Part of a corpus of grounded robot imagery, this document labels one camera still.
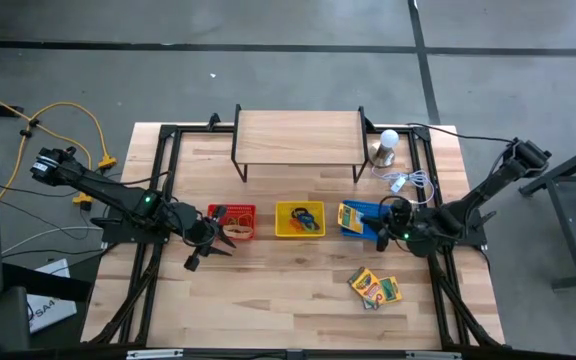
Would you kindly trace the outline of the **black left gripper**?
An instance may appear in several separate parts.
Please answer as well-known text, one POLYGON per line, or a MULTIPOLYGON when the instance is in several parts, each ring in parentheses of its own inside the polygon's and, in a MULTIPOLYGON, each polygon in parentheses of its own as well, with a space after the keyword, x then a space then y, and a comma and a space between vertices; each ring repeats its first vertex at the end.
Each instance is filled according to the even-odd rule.
POLYGON ((219 224, 219 218, 226 212, 226 208, 218 205, 211 217, 202 215, 194 206, 183 202, 175 202, 170 205, 171 230, 180 235, 182 241, 193 248, 193 252, 184 263, 184 268, 196 271, 199 264, 199 257, 209 255, 232 256, 232 253, 218 249, 214 242, 220 239, 231 248, 236 245, 227 236, 219 224))

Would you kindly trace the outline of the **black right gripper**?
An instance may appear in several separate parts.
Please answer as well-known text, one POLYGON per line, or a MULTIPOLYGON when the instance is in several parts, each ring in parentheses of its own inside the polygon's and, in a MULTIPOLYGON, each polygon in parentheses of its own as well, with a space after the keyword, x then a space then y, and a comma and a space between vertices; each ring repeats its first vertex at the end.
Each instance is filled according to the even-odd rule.
POLYGON ((383 198, 378 205, 378 217, 363 216, 366 232, 377 234, 378 252, 384 252, 391 240, 400 250, 410 252, 410 221, 412 203, 405 198, 383 198))

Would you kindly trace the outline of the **wide tan rubber band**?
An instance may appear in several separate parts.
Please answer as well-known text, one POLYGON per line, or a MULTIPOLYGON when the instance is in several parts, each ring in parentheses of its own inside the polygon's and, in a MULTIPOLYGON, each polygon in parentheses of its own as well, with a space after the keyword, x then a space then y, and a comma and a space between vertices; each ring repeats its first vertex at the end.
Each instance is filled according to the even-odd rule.
POLYGON ((243 225, 224 225, 223 232, 230 238, 236 239, 248 239, 254 234, 254 229, 250 226, 243 225))

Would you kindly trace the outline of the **blue plastic basket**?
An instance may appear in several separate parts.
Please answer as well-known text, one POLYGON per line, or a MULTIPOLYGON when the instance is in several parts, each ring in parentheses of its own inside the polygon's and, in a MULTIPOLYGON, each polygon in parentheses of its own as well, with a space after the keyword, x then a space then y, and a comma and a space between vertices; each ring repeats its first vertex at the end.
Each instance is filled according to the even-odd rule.
POLYGON ((378 203, 359 200, 344 200, 343 204, 357 212, 356 221, 361 225, 361 232, 356 232, 346 227, 341 227, 341 234, 348 237, 362 238, 364 240, 369 240, 376 243, 378 234, 369 225, 365 224, 363 218, 365 216, 377 217, 378 215, 384 214, 386 212, 386 207, 383 206, 382 209, 379 209, 378 203))

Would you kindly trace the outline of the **red plastic basket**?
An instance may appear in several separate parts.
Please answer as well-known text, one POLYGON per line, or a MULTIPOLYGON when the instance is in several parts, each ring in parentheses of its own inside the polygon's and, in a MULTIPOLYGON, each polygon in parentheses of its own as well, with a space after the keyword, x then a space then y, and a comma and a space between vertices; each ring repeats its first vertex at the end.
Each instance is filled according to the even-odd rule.
POLYGON ((230 238, 232 241, 234 240, 250 240, 254 238, 255 235, 255 223, 256 223, 256 206, 252 204, 222 204, 222 207, 226 208, 226 212, 223 216, 219 218, 219 224, 223 228, 226 225, 226 220, 229 216, 233 214, 243 214, 243 213, 251 213, 254 216, 254 223, 251 226, 254 229, 254 234, 251 238, 248 239, 236 239, 230 238))

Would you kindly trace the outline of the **yellow plastic basket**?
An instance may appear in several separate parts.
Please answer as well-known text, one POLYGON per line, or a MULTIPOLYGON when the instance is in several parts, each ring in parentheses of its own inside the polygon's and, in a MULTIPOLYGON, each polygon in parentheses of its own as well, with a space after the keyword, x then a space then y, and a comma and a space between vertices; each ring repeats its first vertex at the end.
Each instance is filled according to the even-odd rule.
POLYGON ((326 235, 325 209, 321 201, 281 201, 275 209, 275 235, 281 238, 317 238, 326 235), (308 232, 303 236, 295 236, 291 233, 289 221, 293 218, 291 211, 297 207, 307 208, 315 217, 320 230, 315 233, 308 232))

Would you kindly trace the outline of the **white light bulb lamp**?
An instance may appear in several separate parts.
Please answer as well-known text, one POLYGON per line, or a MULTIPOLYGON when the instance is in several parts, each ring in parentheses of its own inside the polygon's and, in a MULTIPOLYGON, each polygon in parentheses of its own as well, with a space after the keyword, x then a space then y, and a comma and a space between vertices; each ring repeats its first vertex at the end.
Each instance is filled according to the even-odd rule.
POLYGON ((395 147, 399 143, 399 134, 392 130, 384 130, 378 142, 371 145, 369 157, 377 168, 386 168, 392 165, 395 159, 395 147))

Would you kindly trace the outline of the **wooden shelf riser black legs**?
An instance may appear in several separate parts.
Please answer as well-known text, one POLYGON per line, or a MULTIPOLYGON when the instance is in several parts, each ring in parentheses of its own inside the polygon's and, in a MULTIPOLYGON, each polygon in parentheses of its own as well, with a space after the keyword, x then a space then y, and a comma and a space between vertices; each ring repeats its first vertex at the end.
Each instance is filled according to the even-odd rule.
POLYGON ((236 107, 231 161, 242 181, 250 165, 349 166, 358 182, 369 162, 364 108, 354 111, 236 107))

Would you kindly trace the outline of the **black flat bar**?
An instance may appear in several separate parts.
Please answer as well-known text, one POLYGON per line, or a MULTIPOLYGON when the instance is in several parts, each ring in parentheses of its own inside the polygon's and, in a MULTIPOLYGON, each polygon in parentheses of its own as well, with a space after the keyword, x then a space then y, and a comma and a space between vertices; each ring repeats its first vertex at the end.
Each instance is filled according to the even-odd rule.
POLYGON ((86 301, 92 288, 92 284, 87 281, 60 277, 7 263, 2 264, 2 279, 5 288, 23 287, 28 294, 75 302, 86 301))

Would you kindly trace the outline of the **white printed paper sheet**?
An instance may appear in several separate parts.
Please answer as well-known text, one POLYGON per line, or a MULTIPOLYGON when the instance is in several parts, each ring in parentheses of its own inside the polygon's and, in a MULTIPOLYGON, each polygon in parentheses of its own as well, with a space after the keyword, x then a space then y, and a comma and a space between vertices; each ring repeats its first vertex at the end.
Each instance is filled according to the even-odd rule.
MULTIPOLYGON (((36 268, 36 271, 58 277, 70 277, 66 259, 60 259, 36 268)), ((31 294, 27 296, 27 310, 31 334, 77 314, 74 301, 31 294)))

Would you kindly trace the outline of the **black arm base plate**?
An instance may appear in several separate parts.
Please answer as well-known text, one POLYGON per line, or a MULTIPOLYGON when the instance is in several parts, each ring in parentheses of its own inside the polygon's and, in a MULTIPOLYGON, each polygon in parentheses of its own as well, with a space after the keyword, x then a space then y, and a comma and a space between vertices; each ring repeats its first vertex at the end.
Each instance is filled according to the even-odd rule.
POLYGON ((170 232, 165 228, 145 228, 126 219, 103 219, 98 224, 106 243, 163 244, 170 232))
POLYGON ((427 223, 430 236, 442 246, 472 246, 480 247, 487 244, 484 223, 495 212, 482 215, 478 209, 472 210, 465 221, 458 220, 451 215, 441 215, 438 211, 421 212, 419 219, 427 223))

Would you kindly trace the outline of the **black metal table frame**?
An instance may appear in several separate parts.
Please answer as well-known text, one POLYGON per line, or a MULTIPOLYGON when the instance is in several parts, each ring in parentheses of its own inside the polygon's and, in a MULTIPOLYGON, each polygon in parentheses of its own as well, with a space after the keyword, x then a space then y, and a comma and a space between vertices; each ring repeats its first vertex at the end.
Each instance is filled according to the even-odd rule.
POLYGON ((138 311, 149 311, 147 343, 181 348, 298 348, 437 350, 441 321, 425 259, 391 243, 384 252, 346 237, 336 222, 346 199, 376 202, 385 181, 368 163, 358 182, 349 166, 250 165, 242 181, 231 161, 233 123, 135 125, 125 180, 148 177, 160 162, 172 193, 205 210, 210 204, 256 206, 256 232, 225 251, 184 268, 190 248, 171 238, 163 247, 153 292, 138 311), (281 201, 324 203, 326 235, 275 235, 281 201), (348 279, 360 267, 380 280, 394 276, 403 298, 369 308, 348 279))

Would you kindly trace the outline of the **silver metal bracket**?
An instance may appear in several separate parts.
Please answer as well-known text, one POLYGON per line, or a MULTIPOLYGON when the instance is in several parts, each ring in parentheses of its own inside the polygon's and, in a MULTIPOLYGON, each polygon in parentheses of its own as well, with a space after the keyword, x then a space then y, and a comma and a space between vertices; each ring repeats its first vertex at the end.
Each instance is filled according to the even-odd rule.
POLYGON ((126 360, 170 360, 183 356, 183 349, 140 349, 128 351, 126 360))
POLYGON ((443 351, 407 351, 406 360, 462 360, 462 355, 443 351))

